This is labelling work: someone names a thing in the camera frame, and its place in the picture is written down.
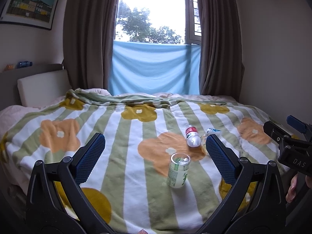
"green foliage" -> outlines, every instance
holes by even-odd
[[[130,36],[131,42],[181,44],[181,36],[167,26],[159,29],[152,27],[149,22],[149,9],[143,8],[140,11],[134,8],[133,11],[122,0],[119,2],[117,25],[122,26],[122,31]]]

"framed picture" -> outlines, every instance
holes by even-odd
[[[0,23],[52,29],[58,0],[7,0]]]

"floral blanket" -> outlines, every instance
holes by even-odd
[[[0,143],[3,165],[27,193],[36,160],[59,162],[73,156],[96,133],[106,147],[81,188],[95,209],[116,231],[176,233],[200,227],[230,189],[201,148],[189,148],[185,129],[200,134],[222,130],[221,141],[251,162],[277,162],[278,148],[262,129],[269,120],[261,110],[239,103],[196,102],[183,98],[139,95],[103,96],[81,89],[64,101],[25,115]],[[190,155],[188,179],[181,189],[166,184],[171,154]],[[287,171],[279,164],[281,174]],[[75,217],[59,183],[68,213]],[[251,186],[242,203],[250,200]]]

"screw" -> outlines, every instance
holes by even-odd
[[[35,166],[39,166],[41,164],[42,164],[42,160],[38,160],[38,161],[35,162]]]
[[[273,167],[276,166],[276,163],[274,161],[270,161],[269,164],[270,164],[270,166],[273,166]]]
[[[248,163],[248,159],[246,157],[241,157],[239,161],[241,161],[241,163]]]
[[[68,163],[69,161],[71,161],[71,157],[64,157],[62,160],[64,163]]]

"blue cloth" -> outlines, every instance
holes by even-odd
[[[114,40],[109,92],[199,94],[199,45]]]

